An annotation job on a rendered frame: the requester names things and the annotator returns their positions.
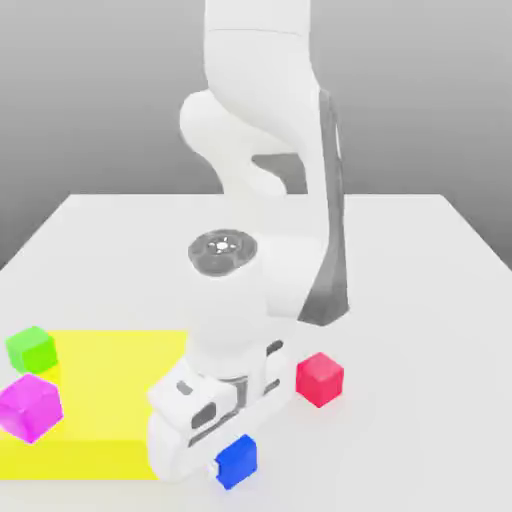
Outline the small red cube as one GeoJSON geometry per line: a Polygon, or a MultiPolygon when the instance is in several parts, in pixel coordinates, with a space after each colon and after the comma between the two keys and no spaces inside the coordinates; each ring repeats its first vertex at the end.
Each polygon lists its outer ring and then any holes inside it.
{"type": "Polygon", "coordinates": [[[323,352],[303,360],[296,368],[296,391],[321,408],[343,390],[344,368],[323,352]]]}

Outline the large yellow box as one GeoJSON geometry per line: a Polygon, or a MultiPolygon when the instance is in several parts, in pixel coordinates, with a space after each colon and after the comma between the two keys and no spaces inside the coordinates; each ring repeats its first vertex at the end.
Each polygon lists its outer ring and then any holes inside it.
{"type": "Polygon", "coordinates": [[[63,419],[33,444],[0,429],[0,480],[151,480],[147,390],[184,352],[182,331],[55,331],[63,419]]]}

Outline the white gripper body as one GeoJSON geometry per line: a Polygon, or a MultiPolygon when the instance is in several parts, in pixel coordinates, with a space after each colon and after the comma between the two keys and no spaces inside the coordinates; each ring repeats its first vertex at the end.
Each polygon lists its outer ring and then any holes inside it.
{"type": "Polygon", "coordinates": [[[283,340],[256,346],[239,362],[215,375],[184,355],[149,389],[147,451],[158,479],[188,477],[290,401],[296,369],[283,340]]]}

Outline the small magenta cube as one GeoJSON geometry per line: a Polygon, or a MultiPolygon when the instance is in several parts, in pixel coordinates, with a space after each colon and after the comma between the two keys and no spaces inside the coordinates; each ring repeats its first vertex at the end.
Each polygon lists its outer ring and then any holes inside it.
{"type": "Polygon", "coordinates": [[[0,392],[0,427],[33,444],[63,418],[58,387],[25,374],[0,392]]]}

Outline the small green cube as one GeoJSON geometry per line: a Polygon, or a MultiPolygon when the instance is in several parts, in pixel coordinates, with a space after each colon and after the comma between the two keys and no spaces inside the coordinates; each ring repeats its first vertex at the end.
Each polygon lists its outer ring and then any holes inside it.
{"type": "Polygon", "coordinates": [[[54,338],[40,327],[10,336],[5,345],[12,367],[20,373],[41,374],[58,363],[54,338]]]}

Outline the small blue cube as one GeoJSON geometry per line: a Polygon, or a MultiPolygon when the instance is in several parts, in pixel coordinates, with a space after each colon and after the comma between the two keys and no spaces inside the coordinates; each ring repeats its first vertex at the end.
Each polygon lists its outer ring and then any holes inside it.
{"type": "Polygon", "coordinates": [[[217,480],[225,490],[230,490],[256,472],[257,445],[253,438],[244,434],[222,450],[215,458],[218,465],[217,480]]]}

